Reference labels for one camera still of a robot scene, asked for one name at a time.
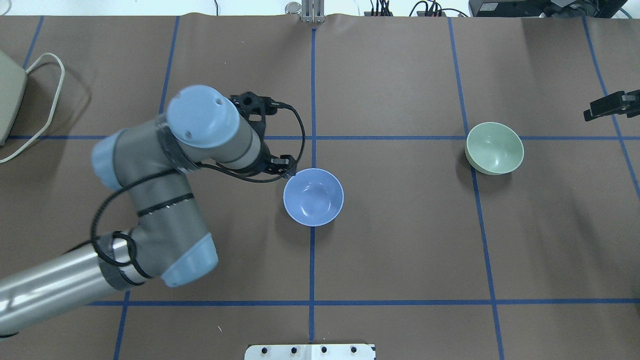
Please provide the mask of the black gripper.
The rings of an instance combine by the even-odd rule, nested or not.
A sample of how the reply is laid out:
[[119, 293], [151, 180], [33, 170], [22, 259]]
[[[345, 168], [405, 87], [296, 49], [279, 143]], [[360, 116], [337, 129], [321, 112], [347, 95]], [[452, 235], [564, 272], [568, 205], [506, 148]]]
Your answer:
[[280, 156], [261, 152], [258, 158], [246, 168], [235, 173], [246, 182], [277, 182], [290, 179], [297, 174], [298, 158], [291, 154]]

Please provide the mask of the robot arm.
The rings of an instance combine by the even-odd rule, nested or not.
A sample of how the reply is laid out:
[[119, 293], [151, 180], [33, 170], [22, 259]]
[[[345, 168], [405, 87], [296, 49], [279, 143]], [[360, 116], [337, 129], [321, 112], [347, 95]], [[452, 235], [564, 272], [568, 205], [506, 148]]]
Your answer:
[[290, 104], [254, 92], [224, 96], [203, 84], [181, 89], [153, 120], [99, 141], [94, 174], [112, 193], [82, 243], [1, 280], [1, 339], [159, 278], [170, 288], [199, 280], [218, 254], [187, 175], [217, 171], [250, 183], [294, 176], [304, 153], [272, 155], [266, 119]]

